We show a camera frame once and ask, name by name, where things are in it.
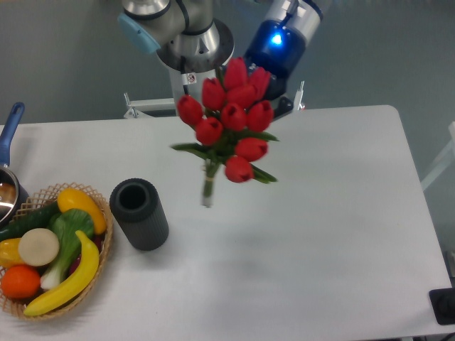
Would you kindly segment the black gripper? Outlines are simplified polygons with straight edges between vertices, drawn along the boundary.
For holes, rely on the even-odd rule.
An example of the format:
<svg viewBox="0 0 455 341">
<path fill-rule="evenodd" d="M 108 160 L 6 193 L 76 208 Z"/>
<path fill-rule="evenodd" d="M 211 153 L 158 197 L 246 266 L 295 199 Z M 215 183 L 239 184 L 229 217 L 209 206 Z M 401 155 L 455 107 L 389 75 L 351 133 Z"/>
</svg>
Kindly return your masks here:
<svg viewBox="0 0 455 341">
<path fill-rule="evenodd" d="M 273 108 L 274 117 L 283 117 L 293 110 L 293 102 L 286 94 L 285 80 L 279 79 L 255 63 L 248 65 L 248 77 L 249 83 L 256 92 L 256 99 L 248 109 L 263 100 L 267 100 Z"/>
</svg>

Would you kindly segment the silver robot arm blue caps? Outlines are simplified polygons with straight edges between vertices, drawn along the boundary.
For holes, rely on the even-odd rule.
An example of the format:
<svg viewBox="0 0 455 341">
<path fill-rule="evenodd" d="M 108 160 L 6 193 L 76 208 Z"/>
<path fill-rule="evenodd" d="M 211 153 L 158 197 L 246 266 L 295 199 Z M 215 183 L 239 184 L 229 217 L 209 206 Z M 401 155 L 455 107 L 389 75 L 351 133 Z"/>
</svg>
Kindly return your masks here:
<svg viewBox="0 0 455 341">
<path fill-rule="evenodd" d="M 272 1 L 243 55 L 249 72 L 263 67 L 272 77 L 265 97 L 276 119 L 303 109 L 303 91 L 286 96 L 287 81 L 330 7 L 330 1 Z M 118 23 L 141 52 L 157 54 L 167 67 L 173 96 L 126 101 L 127 118 L 174 109 L 184 94 L 200 99 L 202 82 L 225 69 L 235 39 L 213 15 L 212 1 L 123 1 Z"/>
</svg>

